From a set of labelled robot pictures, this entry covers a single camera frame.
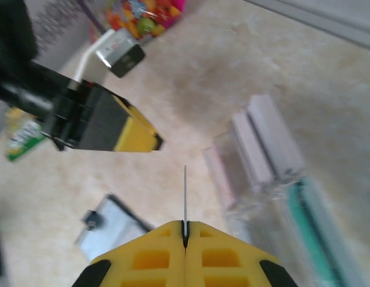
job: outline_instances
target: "silver metal plate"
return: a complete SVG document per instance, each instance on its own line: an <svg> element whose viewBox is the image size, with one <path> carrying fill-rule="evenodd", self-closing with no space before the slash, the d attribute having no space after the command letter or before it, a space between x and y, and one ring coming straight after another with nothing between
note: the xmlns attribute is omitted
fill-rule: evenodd
<svg viewBox="0 0 370 287"><path fill-rule="evenodd" d="M146 234L136 220L108 198L96 211L102 216L103 223L91 231L84 229L76 241L89 261Z"/></svg>

